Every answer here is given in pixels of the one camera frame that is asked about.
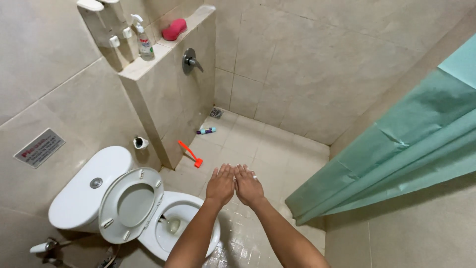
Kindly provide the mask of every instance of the green shower curtain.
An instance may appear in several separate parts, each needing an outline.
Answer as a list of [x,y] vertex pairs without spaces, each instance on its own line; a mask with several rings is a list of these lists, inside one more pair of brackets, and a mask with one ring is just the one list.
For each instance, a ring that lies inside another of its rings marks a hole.
[[286,199],[296,223],[476,171],[476,35]]

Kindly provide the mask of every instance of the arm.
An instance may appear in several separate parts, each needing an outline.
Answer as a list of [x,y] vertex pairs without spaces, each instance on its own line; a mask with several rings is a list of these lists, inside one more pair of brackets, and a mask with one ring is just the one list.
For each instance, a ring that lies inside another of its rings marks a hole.
[[215,168],[205,202],[176,242],[164,268],[202,267],[218,212],[234,194],[233,173],[230,164],[223,164],[220,171]]
[[246,165],[235,169],[237,196],[258,216],[274,253],[285,268],[329,268],[316,247],[264,197],[263,186]]

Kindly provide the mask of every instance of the forearm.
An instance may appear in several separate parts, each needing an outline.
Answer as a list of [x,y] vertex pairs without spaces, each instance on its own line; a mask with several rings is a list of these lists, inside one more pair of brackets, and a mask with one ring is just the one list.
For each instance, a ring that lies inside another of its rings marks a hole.
[[328,268],[326,260],[316,247],[287,222],[263,198],[252,207],[258,216],[268,240],[285,268]]
[[219,202],[205,200],[170,252],[165,268],[198,268],[203,265],[220,209]]

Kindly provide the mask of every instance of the toilet lid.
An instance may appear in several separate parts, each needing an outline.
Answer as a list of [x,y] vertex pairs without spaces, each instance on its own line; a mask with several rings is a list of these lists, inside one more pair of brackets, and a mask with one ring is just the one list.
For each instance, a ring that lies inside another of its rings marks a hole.
[[138,168],[117,178],[99,207],[99,230],[104,239],[122,244],[139,237],[163,195],[162,179],[155,169]]

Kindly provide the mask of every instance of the spray nozzle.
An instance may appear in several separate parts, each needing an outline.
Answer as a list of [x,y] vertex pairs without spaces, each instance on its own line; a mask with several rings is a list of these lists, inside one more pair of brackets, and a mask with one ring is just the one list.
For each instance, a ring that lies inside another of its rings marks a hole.
[[132,20],[133,20],[134,22],[137,21],[137,22],[136,22],[136,25],[135,25],[137,31],[138,31],[138,32],[144,32],[144,27],[142,27],[142,25],[140,24],[140,23],[143,22],[144,20],[143,20],[139,15],[137,15],[137,14],[131,15],[131,17],[132,17]]

